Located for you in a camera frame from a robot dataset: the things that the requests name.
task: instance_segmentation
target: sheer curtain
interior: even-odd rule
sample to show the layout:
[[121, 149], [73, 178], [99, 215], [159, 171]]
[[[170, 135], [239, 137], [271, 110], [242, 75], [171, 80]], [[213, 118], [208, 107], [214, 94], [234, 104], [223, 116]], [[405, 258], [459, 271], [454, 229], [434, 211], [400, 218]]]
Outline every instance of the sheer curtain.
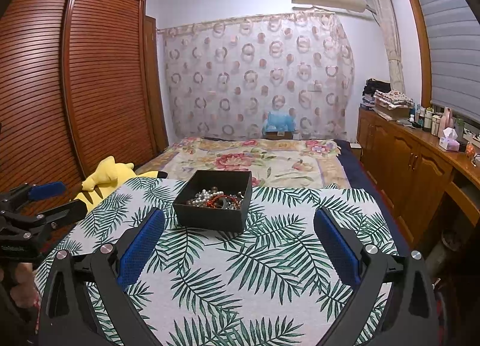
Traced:
[[397, 23], [390, 0], [373, 0], [377, 11], [377, 19], [383, 33], [385, 49], [388, 57], [390, 70], [390, 84], [392, 89], [405, 93], [403, 81], [402, 57], [400, 52], [400, 40], [398, 37]]
[[260, 138], [269, 112], [304, 136], [345, 138], [354, 75], [342, 24], [328, 12], [242, 17], [165, 31], [177, 136]]

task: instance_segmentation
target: blue gripper pad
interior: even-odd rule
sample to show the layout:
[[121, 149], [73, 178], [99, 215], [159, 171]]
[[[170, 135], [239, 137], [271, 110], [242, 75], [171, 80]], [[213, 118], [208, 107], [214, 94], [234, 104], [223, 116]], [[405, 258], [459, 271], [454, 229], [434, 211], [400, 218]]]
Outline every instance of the blue gripper pad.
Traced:
[[315, 212], [313, 219], [315, 233], [323, 245], [335, 271], [345, 285], [355, 287], [360, 284], [360, 263], [337, 227], [323, 209]]
[[155, 245], [165, 228], [165, 216], [158, 209], [150, 215], [148, 221], [137, 233], [133, 242], [120, 258], [117, 283], [123, 290], [128, 285], [135, 284], [142, 273], [143, 267], [152, 255]]
[[28, 200], [40, 201], [50, 197], [55, 197], [63, 194], [67, 188], [61, 181], [51, 182], [45, 185], [33, 186], [28, 192]]

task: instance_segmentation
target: wardrobe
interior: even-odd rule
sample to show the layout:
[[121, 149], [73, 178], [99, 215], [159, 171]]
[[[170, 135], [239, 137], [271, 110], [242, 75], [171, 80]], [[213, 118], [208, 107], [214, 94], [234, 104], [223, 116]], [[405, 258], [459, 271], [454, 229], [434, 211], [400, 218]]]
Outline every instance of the wardrobe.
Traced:
[[0, 191], [63, 181], [69, 192], [34, 212], [71, 199], [109, 155], [140, 166], [166, 148], [144, 18], [145, 0], [11, 2], [0, 19]]

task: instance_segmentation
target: table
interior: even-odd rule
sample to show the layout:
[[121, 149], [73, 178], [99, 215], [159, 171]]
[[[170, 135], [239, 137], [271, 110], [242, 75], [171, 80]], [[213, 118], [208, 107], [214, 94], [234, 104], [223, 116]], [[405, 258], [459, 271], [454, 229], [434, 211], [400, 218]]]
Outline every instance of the table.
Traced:
[[[237, 235], [179, 226], [172, 202], [184, 184], [136, 177], [120, 186], [39, 267], [39, 289], [58, 250], [89, 253], [115, 242], [156, 206], [164, 210], [165, 232], [127, 293], [162, 344], [313, 345], [351, 294], [315, 235], [316, 207], [328, 208], [364, 244], [397, 252], [380, 209], [363, 189], [253, 188], [246, 229]], [[106, 336], [119, 343], [95, 285], [88, 289]], [[383, 285], [360, 341], [371, 337], [389, 289]]]

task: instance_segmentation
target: human hand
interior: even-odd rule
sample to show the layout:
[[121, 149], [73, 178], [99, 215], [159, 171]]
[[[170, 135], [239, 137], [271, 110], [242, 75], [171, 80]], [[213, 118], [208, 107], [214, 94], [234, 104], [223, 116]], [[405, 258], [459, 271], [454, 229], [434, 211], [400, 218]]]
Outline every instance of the human hand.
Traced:
[[[3, 281], [4, 270], [0, 267], [0, 282]], [[13, 279], [18, 285], [10, 290], [10, 296], [19, 308], [32, 307], [38, 298], [38, 291], [35, 286], [32, 264], [18, 264], [15, 268]]]

